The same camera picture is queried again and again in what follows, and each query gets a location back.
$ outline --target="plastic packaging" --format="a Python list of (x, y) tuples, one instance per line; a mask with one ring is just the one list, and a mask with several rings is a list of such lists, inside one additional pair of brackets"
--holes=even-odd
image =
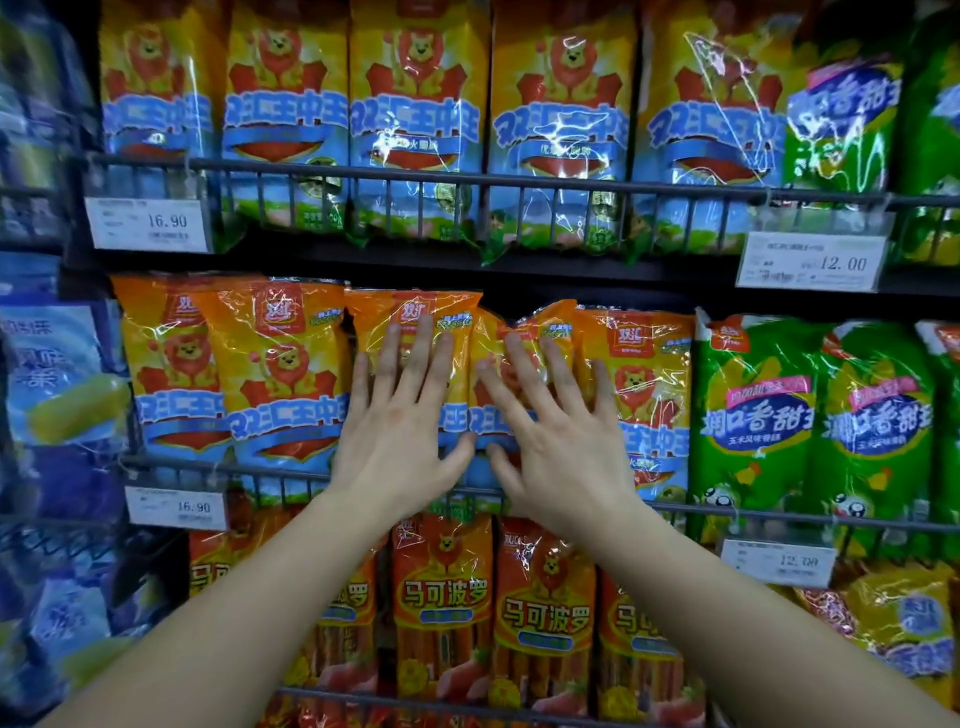
[[(483, 171), (490, 4), (487, 0), (352, 0), (350, 161), (422, 172)], [(360, 233), (473, 240), (476, 186), (353, 183)]]
[[(627, 179), (636, 53), (630, 3), (495, 6), (490, 171), (524, 177)], [(619, 245), (623, 201), (609, 192), (493, 187), (487, 258), (528, 248)]]
[[(343, 166), (348, 163), (348, 10), (338, 0), (233, 7), (224, 118), (224, 159)], [(347, 188), (304, 169), (231, 175), (234, 208), (282, 228), (340, 231)]]
[[(699, 422), (690, 447), (695, 502), (782, 511), (803, 492), (821, 334), (799, 319), (731, 316), (712, 322), (697, 309), (693, 401)], [(725, 516), (693, 516), (688, 535), (714, 545), (728, 525), (757, 527)]]
[[(839, 516), (926, 521), (933, 456), (933, 376), (923, 346), (900, 324), (851, 321), (818, 357), (817, 434), (807, 508)], [(837, 543), (846, 528), (838, 529)], [(914, 548), (921, 548), (919, 536)], [(876, 532), (857, 528), (851, 557), (873, 556)], [(907, 534), (883, 532), (881, 556), (902, 556)]]

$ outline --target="blue package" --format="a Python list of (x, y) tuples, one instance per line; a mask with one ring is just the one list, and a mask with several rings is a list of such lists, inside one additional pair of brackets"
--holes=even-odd
[(114, 326), (104, 302), (0, 298), (17, 512), (98, 521), (122, 515), (112, 467), (127, 444), (132, 396), (116, 374)]

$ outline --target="price tag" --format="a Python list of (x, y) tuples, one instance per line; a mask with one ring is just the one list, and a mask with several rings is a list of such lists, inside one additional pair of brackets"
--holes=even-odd
[(736, 284), (743, 288), (876, 291), (884, 235), (751, 231)]
[(765, 584), (825, 589), (833, 573), (833, 546), (781, 544), (773, 541), (724, 539), (720, 560)]
[(227, 507), (223, 493), (174, 491), (127, 486), (127, 510), (131, 523), (227, 530)]
[(209, 253), (200, 200), (87, 197), (93, 245), (103, 251)]

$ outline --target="wire rack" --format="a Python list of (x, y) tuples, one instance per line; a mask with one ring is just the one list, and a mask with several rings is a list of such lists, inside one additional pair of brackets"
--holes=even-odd
[[(925, 244), (922, 257), (914, 256), (911, 262), (936, 262), (941, 246), (948, 238), (956, 236), (960, 225), (960, 197), (940, 195), (897, 195), (884, 192), (842, 193), (820, 190), (770, 188), (763, 186), (707, 186), (676, 185), (655, 182), (614, 182), (591, 179), (561, 179), (555, 177), (521, 177), (489, 174), (467, 174), (430, 171), (408, 171), (381, 167), (338, 167), (324, 165), (281, 164), (246, 160), (206, 158), (130, 158), (119, 155), (89, 154), (82, 159), (86, 169), (87, 192), (101, 196), (158, 196), (169, 198), (183, 189), (183, 181), (191, 173), (206, 180), (205, 194), (219, 200), (222, 210), (233, 212), (236, 208), (237, 178), (244, 184), (255, 187), (255, 214), (252, 221), (265, 228), (277, 228), (268, 214), (267, 189), (285, 187), (284, 197), (289, 205), (290, 220), (299, 219), (299, 210), (304, 202), (298, 200), (298, 191), (309, 190), (314, 201), (311, 208), (318, 208), (316, 220), (309, 231), (345, 231), (356, 236), (359, 242), (373, 235), (392, 239), (406, 237), (426, 239), (424, 222), (424, 199), (435, 197), (438, 186), (444, 187), (450, 196), (450, 229), (444, 239), (482, 242), (489, 238), (492, 218), (489, 215), (489, 196), (492, 188), (506, 187), (516, 190), (516, 229), (524, 229), (527, 203), (537, 196), (539, 203), (546, 204), (551, 215), (549, 246), (568, 247), (559, 240), (562, 218), (567, 213), (558, 212), (558, 198), (563, 191), (589, 193), (589, 202), (583, 204), (582, 224), (577, 228), (589, 231), (592, 222), (603, 216), (612, 228), (612, 234), (622, 247), (625, 241), (635, 240), (636, 251), (641, 255), (669, 252), (686, 255), (739, 254), (743, 235), (728, 231), (733, 206), (749, 206), (752, 214), (769, 206), (787, 208), (785, 216), (789, 230), (808, 232), (856, 232), (870, 225), (871, 215), (893, 212), (909, 213), (925, 222)], [(122, 183), (111, 182), (111, 171), (125, 170)], [(154, 179), (161, 176), (159, 184)], [(379, 204), (383, 206), (382, 225), (375, 229), (360, 228), (344, 222), (340, 209), (346, 182), (383, 182)], [(397, 215), (395, 202), (402, 197), (415, 199), (417, 223), (410, 224), (404, 235), (397, 235), (392, 224)], [(475, 221), (469, 221), (465, 212), (470, 207), (468, 200), (480, 200), (480, 212)], [(660, 212), (670, 201), (686, 201), (684, 220), (679, 239), (674, 235), (664, 245), (658, 221)], [(631, 214), (635, 204), (642, 202), (643, 211)], [(715, 242), (691, 246), (694, 232), (694, 214), (699, 205), (719, 206)]]

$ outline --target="corn sausage package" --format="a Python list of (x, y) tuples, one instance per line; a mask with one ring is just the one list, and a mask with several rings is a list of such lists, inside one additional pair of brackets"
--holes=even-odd
[[(936, 522), (960, 525), (960, 326), (920, 321), (917, 333), (930, 354), (937, 384), (931, 515)], [(960, 536), (943, 536), (938, 555), (952, 564), (960, 562)]]
[[(933, 390), (924, 346), (901, 324), (851, 321), (827, 334), (819, 355), (817, 431), (807, 471), (813, 512), (926, 521), (933, 457)], [(838, 545), (847, 528), (837, 529)], [(853, 530), (851, 557), (873, 556), (876, 531)], [(903, 555), (907, 533), (883, 532), (880, 555)], [(911, 548), (926, 555), (928, 537)]]
[(693, 317), (578, 306), (575, 323), (577, 380), (592, 407), (590, 362), (607, 364), (636, 494), (686, 503)]
[[(524, 177), (627, 179), (636, 21), (624, 2), (495, 5), (490, 171)], [(619, 244), (622, 201), (606, 192), (494, 187), (487, 256), (511, 245)]]
[[(394, 529), (398, 697), (486, 705), (490, 686), (493, 524), (423, 513)], [(441, 728), (464, 716), (401, 711), (399, 724)]]
[(703, 726), (703, 681), (622, 588), (603, 572), (600, 579), (600, 719), (664, 728)]
[[(237, 462), (329, 475), (347, 418), (344, 286), (223, 278), (192, 297), (210, 331)], [(258, 505), (305, 502), (309, 483), (245, 477)]]
[[(224, 159), (348, 163), (346, 2), (238, 0), (230, 26)], [(231, 176), (225, 205), (282, 228), (338, 231), (340, 178)]]
[[(203, 279), (113, 277), (124, 308), (124, 348), (131, 368), (143, 448), (180, 460), (223, 462), (231, 439), (210, 332), (191, 289)], [(177, 482), (200, 473), (156, 469)]]
[(132, 397), (117, 317), (108, 302), (37, 292), (0, 298), (15, 511), (104, 522), (123, 514), (113, 469), (127, 446)]
[(496, 574), (491, 707), (586, 716), (596, 620), (593, 562), (542, 526), (505, 517)]
[[(352, 0), (350, 9), (352, 165), (482, 172), (488, 0)], [(361, 233), (472, 240), (480, 194), (450, 182), (358, 180), (353, 204)]]
[[(817, 56), (797, 38), (806, 7), (804, 0), (643, 3), (635, 182), (783, 185), (789, 100), (806, 87)], [(739, 253), (750, 208), (733, 202), (725, 210), (710, 199), (692, 205), (635, 195), (635, 252)]]

